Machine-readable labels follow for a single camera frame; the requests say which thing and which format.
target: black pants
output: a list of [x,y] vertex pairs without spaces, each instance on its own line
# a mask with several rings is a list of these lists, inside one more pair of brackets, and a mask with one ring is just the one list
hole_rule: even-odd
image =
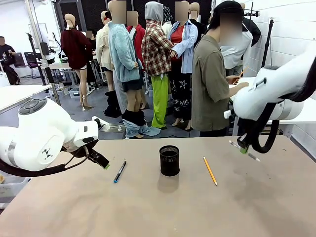
[[171,62],[169,74],[173,98],[174,116],[178,119],[191,120],[191,74],[181,73],[182,62]]
[[227,128],[222,130],[214,130],[209,132],[199,132],[199,137],[225,137],[227,134]]

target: black marker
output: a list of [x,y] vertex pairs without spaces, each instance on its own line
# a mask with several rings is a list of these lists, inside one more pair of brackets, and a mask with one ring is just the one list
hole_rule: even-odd
[[117,182],[118,182],[119,176],[120,176],[120,174],[122,174],[122,172],[123,172],[125,166],[126,166],[126,161],[124,161],[124,163],[122,164],[122,167],[119,169],[119,172],[118,172],[118,174],[116,175],[116,177],[115,177],[115,179],[114,179],[114,183],[117,183]]

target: beige jacket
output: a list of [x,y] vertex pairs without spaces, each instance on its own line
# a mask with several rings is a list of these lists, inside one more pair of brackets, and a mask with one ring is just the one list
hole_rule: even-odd
[[101,67],[106,67],[109,70],[113,70],[114,66],[110,57],[110,48],[109,48],[109,26],[106,24],[101,28],[96,37],[96,49],[97,49],[97,60]]

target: gray hoodie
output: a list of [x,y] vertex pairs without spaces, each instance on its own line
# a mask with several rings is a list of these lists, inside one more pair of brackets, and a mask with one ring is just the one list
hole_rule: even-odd
[[163,4],[150,1],[145,5],[145,19],[163,21]]

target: white wall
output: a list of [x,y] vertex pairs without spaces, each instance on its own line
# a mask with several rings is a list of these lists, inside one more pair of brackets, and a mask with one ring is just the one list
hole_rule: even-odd
[[[45,23],[48,33],[51,34],[54,32],[56,37],[59,37],[60,33],[55,21],[52,3],[49,0],[45,0],[44,2],[38,2],[37,0],[33,1],[39,23]],[[34,21],[36,22],[31,0],[30,5],[33,11]],[[11,45],[16,52],[22,52],[24,58],[23,52],[32,51],[28,36],[26,35],[26,32],[30,32],[30,20],[25,2],[17,1],[1,4],[0,22],[0,36],[4,36],[6,43]],[[28,67],[16,68],[15,70],[20,77],[31,74],[31,70]]]
[[[252,18],[262,32],[261,39],[251,50],[250,70],[246,77],[256,76],[261,68],[262,58],[269,29],[269,18],[274,18],[271,32],[271,45],[266,66],[282,66],[316,43],[316,0],[254,0],[246,1],[246,8],[261,12],[260,17]],[[316,125],[294,126],[293,137],[316,157]]]

